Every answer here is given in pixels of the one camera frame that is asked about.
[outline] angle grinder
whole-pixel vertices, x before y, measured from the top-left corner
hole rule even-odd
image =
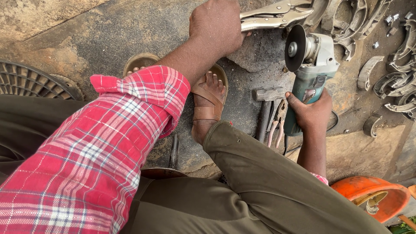
[[[295,25],[287,36],[285,62],[296,75],[292,93],[305,104],[319,99],[327,79],[335,76],[339,63],[335,61],[334,41],[330,36],[310,33],[301,25]],[[295,112],[287,109],[285,136],[298,136],[302,130],[296,122]]]

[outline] hammer head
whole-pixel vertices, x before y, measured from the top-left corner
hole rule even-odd
[[[285,97],[285,91],[283,87],[273,87],[267,89],[254,89],[253,90],[253,99],[256,101],[275,101],[277,99],[282,99]]]

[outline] person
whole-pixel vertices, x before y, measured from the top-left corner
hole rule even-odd
[[[88,104],[1,95],[0,167],[7,179],[0,187],[0,231],[388,233],[322,183],[332,107],[326,90],[309,105],[286,93],[304,132],[297,164],[220,120],[226,87],[206,71],[242,45],[239,12],[236,0],[198,6],[185,43],[123,80],[91,76],[100,95]],[[192,135],[229,186],[140,177],[155,141],[177,125],[191,90]]]

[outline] hand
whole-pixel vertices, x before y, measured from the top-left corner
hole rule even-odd
[[[322,90],[321,97],[316,102],[307,105],[291,92],[286,92],[285,96],[303,132],[326,132],[332,111],[332,98],[326,88]]]
[[[209,0],[195,8],[189,18],[189,38],[201,40],[218,58],[240,48],[246,35],[241,33],[237,0]]]

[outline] circular grille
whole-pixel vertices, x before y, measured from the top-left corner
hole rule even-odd
[[[84,100],[72,80],[6,60],[0,60],[0,94]]]

